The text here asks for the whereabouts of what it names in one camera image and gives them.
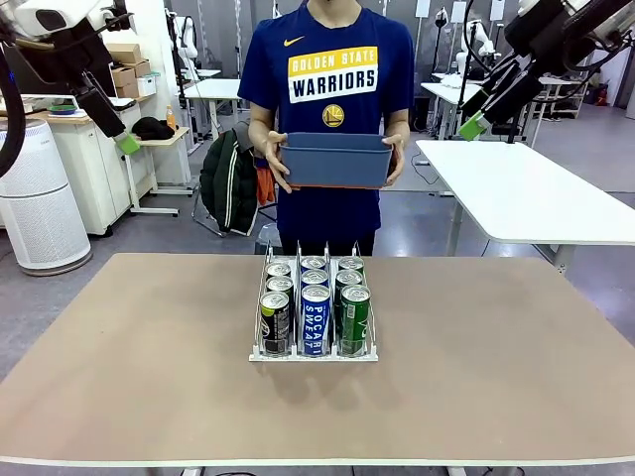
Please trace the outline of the person's left hand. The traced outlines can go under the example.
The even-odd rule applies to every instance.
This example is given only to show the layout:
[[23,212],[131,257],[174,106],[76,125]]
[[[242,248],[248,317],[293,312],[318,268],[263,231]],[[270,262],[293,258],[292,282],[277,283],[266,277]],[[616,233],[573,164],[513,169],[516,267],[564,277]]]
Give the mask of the person's left hand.
[[401,176],[405,163],[405,141],[400,134],[385,137],[383,144],[391,148],[391,160],[386,178],[386,186],[392,186]]

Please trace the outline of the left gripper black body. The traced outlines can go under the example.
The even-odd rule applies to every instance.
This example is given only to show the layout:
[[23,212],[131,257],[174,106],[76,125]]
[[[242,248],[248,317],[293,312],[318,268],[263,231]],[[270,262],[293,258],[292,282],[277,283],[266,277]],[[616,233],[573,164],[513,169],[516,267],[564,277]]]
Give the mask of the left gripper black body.
[[29,46],[29,64],[41,83],[62,94],[96,88],[89,76],[110,63],[110,53],[88,19],[33,40]]

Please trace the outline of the person's right hand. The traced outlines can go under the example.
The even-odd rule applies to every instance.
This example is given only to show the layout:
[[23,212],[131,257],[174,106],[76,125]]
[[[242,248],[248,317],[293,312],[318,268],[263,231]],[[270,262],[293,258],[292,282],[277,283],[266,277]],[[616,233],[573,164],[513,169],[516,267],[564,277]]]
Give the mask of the person's right hand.
[[291,193],[292,188],[286,182],[286,177],[290,174],[289,169],[283,164],[281,156],[281,146],[287,142],[287,135],[275,131],[269,131],[266,136],[265,157],[272,171],[276,183],[286,193]]

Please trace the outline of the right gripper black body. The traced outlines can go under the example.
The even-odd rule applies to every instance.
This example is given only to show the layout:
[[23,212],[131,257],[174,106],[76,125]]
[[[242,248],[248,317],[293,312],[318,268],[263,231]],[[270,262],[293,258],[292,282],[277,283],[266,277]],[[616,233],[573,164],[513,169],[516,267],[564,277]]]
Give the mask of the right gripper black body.
[[505,40],[521,57],[559,64],[564,54],[563,27],[569,17],[565,1],[520,1],[516,17],[505,27]]

